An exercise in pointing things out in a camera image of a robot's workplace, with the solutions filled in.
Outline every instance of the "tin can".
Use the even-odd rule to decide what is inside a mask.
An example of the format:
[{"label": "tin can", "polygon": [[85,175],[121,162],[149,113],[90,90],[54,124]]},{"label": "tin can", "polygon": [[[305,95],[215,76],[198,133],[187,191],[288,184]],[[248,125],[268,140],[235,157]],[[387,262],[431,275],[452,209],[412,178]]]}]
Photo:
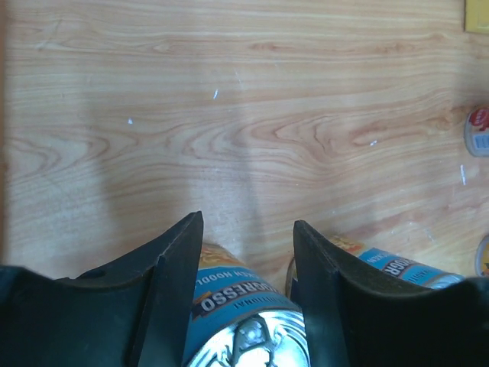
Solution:
[{"label": "tin can", "polygon": [[475,273],[481,277],[489,277],[489,235],[484,237],[477,250]]},{"label": "tin can", "polygon": [[183,361],[310,366],[302,312],[231,253],[203,244]]},{"label": "tin can", "polygon": [[[327,239],[374,268],[423,287],[442,289],[464,280],[461,275],[432,268],[375,247],[368,247],[361,242],[352,241],[345,237],[333,235]],[[289,265],[285,289],[288,297],[297,299],[297,270],[294,259]]]},{"label": "tin can", "polygon": [[475,157],[489,157],[489,107],[473,109],[465,120],[465,145]]}]

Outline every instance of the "yellow box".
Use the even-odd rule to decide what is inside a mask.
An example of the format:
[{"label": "yellow box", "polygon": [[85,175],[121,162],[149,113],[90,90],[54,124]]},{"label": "yellow box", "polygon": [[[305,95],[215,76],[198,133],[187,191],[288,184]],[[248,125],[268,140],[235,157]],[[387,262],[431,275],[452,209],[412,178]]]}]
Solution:
[{"label": "yellow box", "polygon": [[465,30],[489,33],[489,0],[465,0]]}]

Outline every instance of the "wooden table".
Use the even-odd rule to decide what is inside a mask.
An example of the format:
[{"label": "wooden table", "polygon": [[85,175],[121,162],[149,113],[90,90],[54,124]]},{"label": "wooden table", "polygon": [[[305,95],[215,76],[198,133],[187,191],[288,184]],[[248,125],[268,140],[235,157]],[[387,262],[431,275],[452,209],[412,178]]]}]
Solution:
[{"label": "wooden table", "polygon": [[459,0],[7,2],[3,261],[76,276],[202,210],[283,287],[293,221],[462,274],[489,37]]}]

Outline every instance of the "red label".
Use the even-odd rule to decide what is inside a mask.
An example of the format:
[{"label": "red label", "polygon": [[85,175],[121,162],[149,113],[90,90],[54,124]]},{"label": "red label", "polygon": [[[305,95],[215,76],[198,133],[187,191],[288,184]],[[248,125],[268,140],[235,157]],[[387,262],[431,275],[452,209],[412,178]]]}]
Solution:
[{"label": "red label", "polygon": [[489,109],[476,109],[468,118],[472,126],[480,127],[479,131],[483,132],[489,128]]}]

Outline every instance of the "blue can label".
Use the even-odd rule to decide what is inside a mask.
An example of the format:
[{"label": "blue can label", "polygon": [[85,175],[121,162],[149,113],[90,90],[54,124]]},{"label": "blue can label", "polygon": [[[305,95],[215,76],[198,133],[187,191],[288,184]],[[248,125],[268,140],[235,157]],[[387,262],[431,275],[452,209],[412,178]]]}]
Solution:
[{"label": "blue can label", "polygon": [[262,310],[297,305],[217,245],[202,245],[183,361],[218,331]]},{"label": "blue can label", "polygon": [[358,257],[386,274],[423,287],[429,287],[434,281],[451,274],[378,248],[370,248]]}]

